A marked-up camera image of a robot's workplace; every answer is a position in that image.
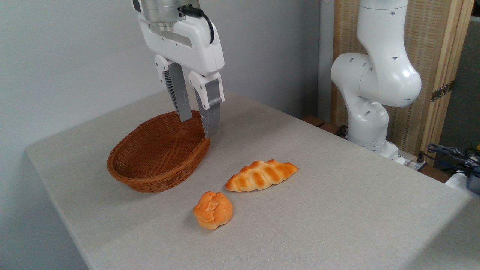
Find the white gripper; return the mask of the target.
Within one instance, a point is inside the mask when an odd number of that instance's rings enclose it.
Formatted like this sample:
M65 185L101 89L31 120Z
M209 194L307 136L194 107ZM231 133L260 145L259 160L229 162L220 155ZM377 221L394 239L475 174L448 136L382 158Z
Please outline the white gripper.
M181 65L193 70L188 79L195 90L205 136L211 138L218 132L225 100L218 72L225 61L217 29L213 27L214 41L210 43L210 28L204 19L188 16L176 22L173 31L160 31L140 14L138 21L147 46L157 54L160 82L166 85L181 122L192 118Z

